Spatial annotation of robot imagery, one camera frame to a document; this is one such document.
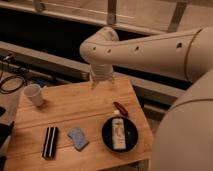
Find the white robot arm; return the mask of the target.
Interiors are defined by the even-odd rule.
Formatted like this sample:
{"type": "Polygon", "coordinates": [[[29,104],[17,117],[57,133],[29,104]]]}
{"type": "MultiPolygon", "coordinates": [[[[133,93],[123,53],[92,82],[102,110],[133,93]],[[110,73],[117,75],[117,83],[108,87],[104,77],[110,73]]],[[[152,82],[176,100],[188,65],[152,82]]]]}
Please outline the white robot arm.
{"type": "Polygon", "coordinates": [[[213,27],[121,41],[103,27],[80,45],[94,81],[114,65],[190,81],[155,134],[149,171],[213,171],[213,27]]]}

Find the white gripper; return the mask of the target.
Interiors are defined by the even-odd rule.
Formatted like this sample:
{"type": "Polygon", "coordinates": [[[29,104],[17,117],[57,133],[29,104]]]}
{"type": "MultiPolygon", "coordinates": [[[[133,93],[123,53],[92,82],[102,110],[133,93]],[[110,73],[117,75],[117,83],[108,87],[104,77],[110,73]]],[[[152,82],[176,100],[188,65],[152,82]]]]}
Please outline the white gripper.
{"type": "Polygon", "coordinates": [[[115,84],[115,78],[113,77],[112,65],[91,65],[90,77],[91,77],[91,89],[95,89],[100,81],[109,80],[111,84],[115,84]]]}

